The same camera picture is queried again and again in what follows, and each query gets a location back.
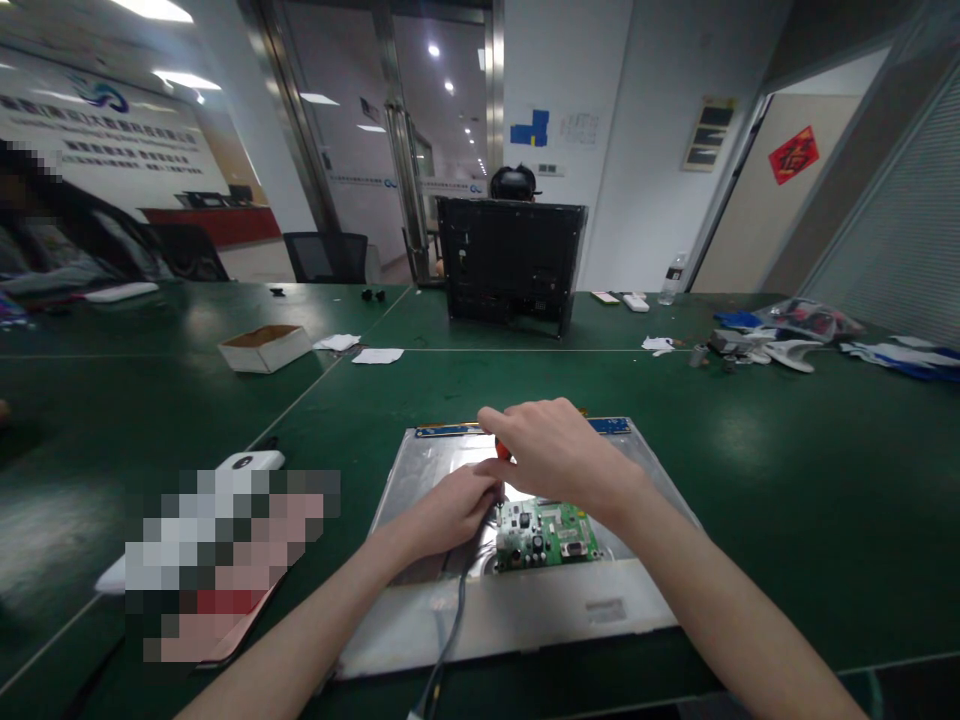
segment hand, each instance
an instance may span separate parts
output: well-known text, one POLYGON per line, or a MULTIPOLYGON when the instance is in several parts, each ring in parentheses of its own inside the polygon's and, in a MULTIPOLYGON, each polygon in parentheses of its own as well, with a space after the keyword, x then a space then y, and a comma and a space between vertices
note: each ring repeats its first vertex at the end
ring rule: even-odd
POLYGON ((486 460, 477 473, 525 493, 573 503, 600 522, 649 484, 640 466, 598 435, 566 398, 524 403, 503 413, 485 407, 477 420, 517 461, 486 460))
POLYGON ((478 475, 475 467, 464 465, 454 470, 420 502, 384 527, 408 550, 409 562, 446 552, 476 534, 502 488, 497 478, 478 475))

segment reception desk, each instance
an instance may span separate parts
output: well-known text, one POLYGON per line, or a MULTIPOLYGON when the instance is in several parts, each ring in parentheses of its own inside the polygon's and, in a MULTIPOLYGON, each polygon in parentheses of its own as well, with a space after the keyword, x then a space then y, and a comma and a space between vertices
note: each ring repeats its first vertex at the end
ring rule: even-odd
POLYGON ((151 225, 197 225, 217 248, 279 240, 280 228, 268 207, 140 208, 151 225))

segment red diamond sign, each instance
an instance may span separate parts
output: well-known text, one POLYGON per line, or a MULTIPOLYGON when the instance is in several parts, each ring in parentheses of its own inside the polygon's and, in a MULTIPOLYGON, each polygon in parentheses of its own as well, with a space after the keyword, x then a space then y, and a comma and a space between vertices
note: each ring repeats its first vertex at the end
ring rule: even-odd
POLYGON ((770 153, 770 166, 777 185, 783 185, 819 159, 820 151, 813 137, 813 127, 808 125, 770 153))

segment green circuit board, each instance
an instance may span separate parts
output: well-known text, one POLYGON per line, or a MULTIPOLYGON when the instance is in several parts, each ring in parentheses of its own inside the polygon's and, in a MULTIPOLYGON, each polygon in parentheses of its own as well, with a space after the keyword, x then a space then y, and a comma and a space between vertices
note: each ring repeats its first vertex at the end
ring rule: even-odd
POLYGON ((602 555, 590 518, 576 505, 533 498, 504 503, 497 511, 497 572, 590 562, 602 555))

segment black chair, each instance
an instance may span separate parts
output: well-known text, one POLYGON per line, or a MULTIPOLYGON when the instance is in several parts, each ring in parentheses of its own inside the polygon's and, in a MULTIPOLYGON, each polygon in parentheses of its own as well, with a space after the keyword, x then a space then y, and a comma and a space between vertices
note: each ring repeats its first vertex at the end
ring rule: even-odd
POLYGON ((166 255, 170 272, 185 280, 229 282, 207 231, 197 225, 145 225, 166 255))
POLYGON ((297 282, 366 283, 367 236, 353 233, 284 233, 297 282))

